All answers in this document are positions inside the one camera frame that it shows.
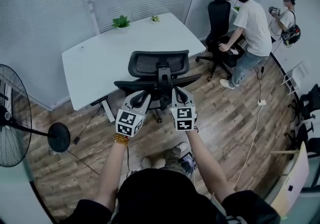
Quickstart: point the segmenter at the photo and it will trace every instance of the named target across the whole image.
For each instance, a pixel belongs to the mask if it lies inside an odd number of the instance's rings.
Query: jeans
[[[236,67],[234,68],[231,79],[229,80],[229,85],[235,87],[239,85],[240,81],[243,79],[247,70],[255,67],[261,60],[264,60],[266,56],[257,56],[246,51],[241,58],[236,62]]]
[[[186,171],[184,170],[182,165],[178,162],[178,160],[180,159],[180,153],[181,153],[181,149],[179,148],[169,149],[165,155],[165,166],[160,169],[174,171],[187,176]]]

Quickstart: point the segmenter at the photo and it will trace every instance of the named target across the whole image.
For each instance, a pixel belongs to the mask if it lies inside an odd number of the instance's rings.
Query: power outlet
[[[258,105],[259,106],[263,106],[263,105],[266,105],[266,104],[267,104],[266,100],[258,101]]]

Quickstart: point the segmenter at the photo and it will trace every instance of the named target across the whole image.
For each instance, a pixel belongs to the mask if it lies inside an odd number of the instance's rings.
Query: beaded bracelet
[[[122,135],[122,134],[114,134],[114,135],[113,135],[113,139],[114,139],[114,142],[117,142],[117,143],[123,144],[123,145],[125,145],[125,146],[128,146],[129,139],[128,139],[128,137],[125,136],[125,135]]]

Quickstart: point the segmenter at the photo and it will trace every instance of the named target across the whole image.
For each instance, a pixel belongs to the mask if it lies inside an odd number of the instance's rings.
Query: floor fan
[[[0,166],[19,164],[27,154],[32,134],[46,136],[55,152],[64,152],[70,145],[70,132],[62,123],[52,124],[48,133],[32,128],[26,89],[10,67],[0,64]]]

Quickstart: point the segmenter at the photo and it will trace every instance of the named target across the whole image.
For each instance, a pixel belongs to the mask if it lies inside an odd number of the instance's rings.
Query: backpack
[[[296,14],[289,9],[290,12],[296,17]],[[296,43],[301,37],[301,30],[299,26],[296,24],[296,18],[294,18],[294,25],[290,27],[287,31],[281,33],[281,38],[285,46],[291,46]]]

